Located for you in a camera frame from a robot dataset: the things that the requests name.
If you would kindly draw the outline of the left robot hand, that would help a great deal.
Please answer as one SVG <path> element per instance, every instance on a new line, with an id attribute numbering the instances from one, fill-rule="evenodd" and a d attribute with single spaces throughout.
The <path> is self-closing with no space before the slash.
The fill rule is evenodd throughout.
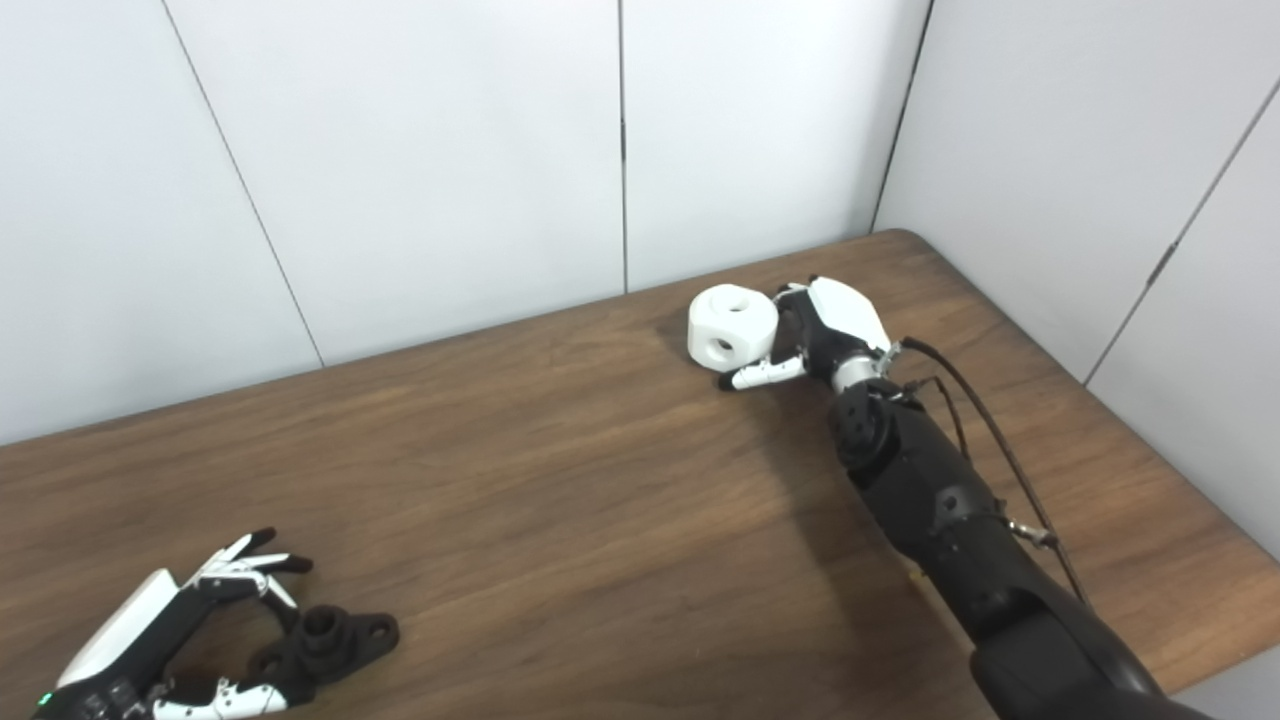
<path id="1" fill-rule="evenodd" d="M 166 666 L 214 610 L 257 600 L 291 632 L 301 611 L 279 573 L 305 574 L 310 559 L 256 551 L 271 542 L 264 528 L 216 550 L 186 582 L 165 568 L 150 574 L 79 648 L 35 719 L 251 719 L 293 706 L 268 682 L 178 682 Z"/>

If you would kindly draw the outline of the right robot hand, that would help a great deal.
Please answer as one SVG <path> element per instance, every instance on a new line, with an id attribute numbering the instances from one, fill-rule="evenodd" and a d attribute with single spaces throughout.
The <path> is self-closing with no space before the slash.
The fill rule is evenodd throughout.
<path id="1" fill-rule="evenodd" d="M 721 373 L 718 389 L 741 392 L 810 377 L 840 395 L 863 382 L 887 377 L 893 341 L 873 302 L 854 287 L 813 275 L 805 284 L 780 287 L 772 302 L 780 315 L 777 327 L 788 329 L 794 350 L 777 361 L 767 354 Z"/>

